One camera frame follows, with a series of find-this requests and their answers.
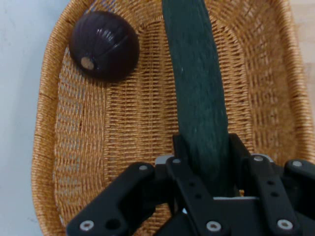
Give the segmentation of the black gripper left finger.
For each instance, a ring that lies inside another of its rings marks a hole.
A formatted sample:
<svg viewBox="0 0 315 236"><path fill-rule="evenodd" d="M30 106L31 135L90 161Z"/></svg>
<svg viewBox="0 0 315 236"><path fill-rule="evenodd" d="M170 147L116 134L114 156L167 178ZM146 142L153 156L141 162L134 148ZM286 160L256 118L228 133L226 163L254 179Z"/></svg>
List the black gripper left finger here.
<svg viewBox="0 0 315 236"><path fill-rule="evenodd" d="M173 137L175 154L155 165L137 162L122 172L67 225L68 236L130 236L161 204L172 217L159 236L228 236L231 228L188 164L188 149Z"/></svg>

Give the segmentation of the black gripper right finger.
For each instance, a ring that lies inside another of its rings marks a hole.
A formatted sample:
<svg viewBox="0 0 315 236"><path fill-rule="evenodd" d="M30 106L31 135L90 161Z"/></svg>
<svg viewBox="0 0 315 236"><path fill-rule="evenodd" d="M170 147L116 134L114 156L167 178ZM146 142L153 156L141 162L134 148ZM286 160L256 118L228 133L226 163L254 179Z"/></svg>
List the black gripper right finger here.
<svg viewBox="0 0 315 236"><path fill-rule="evenodd" d="M315 234L315 165L292 159L279 166L267 155L250 154L236 134L229 135L236 186L256 197L259 226L266 236Z"/></svg>

